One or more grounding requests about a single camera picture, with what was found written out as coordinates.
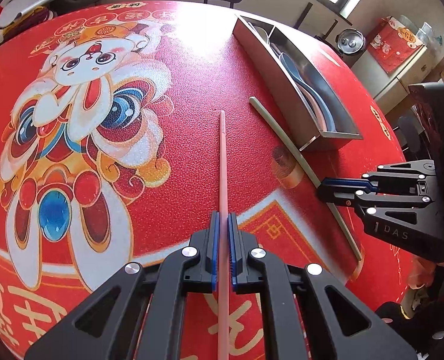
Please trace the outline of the pink chopstick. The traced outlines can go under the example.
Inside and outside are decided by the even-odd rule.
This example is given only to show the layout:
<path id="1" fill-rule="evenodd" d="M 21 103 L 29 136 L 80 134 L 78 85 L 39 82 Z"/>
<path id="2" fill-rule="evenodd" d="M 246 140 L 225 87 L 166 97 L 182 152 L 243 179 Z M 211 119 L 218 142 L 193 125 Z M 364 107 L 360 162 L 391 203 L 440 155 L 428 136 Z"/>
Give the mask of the pink chopstick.
<path id="1" fill-rule="evenodd" d="M 220 114 L 219 170 L 220 235 L 218 256 L 218 359 L 229 359 L 229 248 L 228 248 L 228 177 L 225 113 Z"/>

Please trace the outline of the pink plastic spoon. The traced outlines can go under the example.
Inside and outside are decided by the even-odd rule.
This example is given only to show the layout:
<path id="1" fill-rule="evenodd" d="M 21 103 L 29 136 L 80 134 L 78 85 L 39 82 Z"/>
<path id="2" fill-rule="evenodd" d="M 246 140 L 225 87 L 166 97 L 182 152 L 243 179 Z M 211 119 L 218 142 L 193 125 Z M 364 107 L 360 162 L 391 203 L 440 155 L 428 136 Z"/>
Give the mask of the pink plastic spoon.
<path id="1" fill-rule="evenodd" d="M 321 110 L 321 108 L 319 107 L 318 102 L 316 101 L 316 99 L 305 89 L 303 88 L 301 85 L 298 85 L 299 90 L 301 91 L 301 93 L 303 94 L 303 96 L 305 97 L 305 99 L 307 100 L 307 102 L 309 103 L 312 113 L 314 114 L 314 116 L 316 117 L 317 120 L 317 124 L 319 125 L 319 129 L 321 131 L 326 131 L 327 130 L 327 124 L 323 115 L 323 112 Z"/>

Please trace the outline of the stainless steel utensil tray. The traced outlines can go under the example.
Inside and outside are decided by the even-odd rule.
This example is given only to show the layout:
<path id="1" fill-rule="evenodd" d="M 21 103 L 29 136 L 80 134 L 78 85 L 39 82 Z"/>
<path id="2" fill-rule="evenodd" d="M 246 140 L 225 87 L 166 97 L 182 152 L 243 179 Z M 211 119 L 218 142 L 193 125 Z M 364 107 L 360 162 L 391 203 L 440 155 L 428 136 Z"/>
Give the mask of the stainless steel utensil tray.
<path id="1" fill-rule="evenodd" d="M 233 35 L 280 109 L 300 150 L 339 150 L 365 138 L 350 111 L 359 81 L 321 41 L 270 20 L 240 14 Z"/>

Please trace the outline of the silver pressure cooker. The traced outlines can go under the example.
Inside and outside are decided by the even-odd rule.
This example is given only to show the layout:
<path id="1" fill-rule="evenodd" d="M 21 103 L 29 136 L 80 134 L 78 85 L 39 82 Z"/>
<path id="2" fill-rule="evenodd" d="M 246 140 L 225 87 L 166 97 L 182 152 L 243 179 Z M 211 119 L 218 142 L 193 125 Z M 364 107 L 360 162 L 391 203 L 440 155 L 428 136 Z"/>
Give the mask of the silver pressure cooker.
<path id="1" fill-rule="evenodd" d="M 336 36 L 336 48 L 342 55 L 355 56 L 367 47 L 365 36 L 355 28 L 347 28 Z"/>

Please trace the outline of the blue plastic spoon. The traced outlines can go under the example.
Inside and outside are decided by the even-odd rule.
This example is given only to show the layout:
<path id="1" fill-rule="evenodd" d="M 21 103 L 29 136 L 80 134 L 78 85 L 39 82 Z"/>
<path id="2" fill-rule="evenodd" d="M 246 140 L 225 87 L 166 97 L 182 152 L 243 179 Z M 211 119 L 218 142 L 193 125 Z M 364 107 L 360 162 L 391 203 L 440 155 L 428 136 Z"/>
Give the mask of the blue plastic spoon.
<path id="1" fill-rule="evenodd" d="M 285 69 L 288 71 L 288 73 L 292 76 L 294 81 L 305 88 L 318 102 L 319 107 L 321 108 L 326 124 L 327 124 L 327 130 L 329 132 L 336 132 L 336 125 L 334 118 L 332 116 L 332 113 L 329 111 L 327 104 L 322 99 L 322 97 L 319 95 L 319 93 L 313 89 L 308 83 L 305 82 L 305 80 L 302 79 L 302 76 L 300 75 L 299 70 L 297 69 L 296 64 L 292 60 L 292 58 L 287 55 L 285 52 L 282 52 L 279 56 L 279 60 L 281 61 L 282 65 L 285 67 Z"/>

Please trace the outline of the red hanging cloth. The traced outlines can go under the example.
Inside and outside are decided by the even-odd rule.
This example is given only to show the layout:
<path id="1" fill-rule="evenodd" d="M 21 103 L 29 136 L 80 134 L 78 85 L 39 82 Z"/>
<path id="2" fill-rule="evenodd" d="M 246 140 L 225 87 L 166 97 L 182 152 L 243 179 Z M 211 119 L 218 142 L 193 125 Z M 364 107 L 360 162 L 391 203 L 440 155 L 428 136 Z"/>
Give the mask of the red hanging cloth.
<path id="1" fill-rule="evenodd" d="M 411 30 L 393 16 L 382 19 L 374 31 L 367 51 L 387 74 L 399 68 L 424 45 Z"/>

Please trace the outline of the red printed table mat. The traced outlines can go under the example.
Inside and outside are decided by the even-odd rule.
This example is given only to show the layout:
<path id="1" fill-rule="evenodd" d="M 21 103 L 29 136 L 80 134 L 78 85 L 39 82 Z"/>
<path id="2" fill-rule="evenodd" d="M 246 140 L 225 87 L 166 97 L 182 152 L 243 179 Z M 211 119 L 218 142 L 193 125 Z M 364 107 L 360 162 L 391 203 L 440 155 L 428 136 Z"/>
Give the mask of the red printed table mat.
<path id="1" fill-rule="evenodd" d="M 341 214 L 250 105 L 280 119 L 233 35 L 191 2 L 86 8 L 0 46 L 0 358 L 27 349 L 124 264 L 160 263 L 219 207 L 260 245 L 318 263 L 370 308 L 406 294 L 411 257 Z"/>

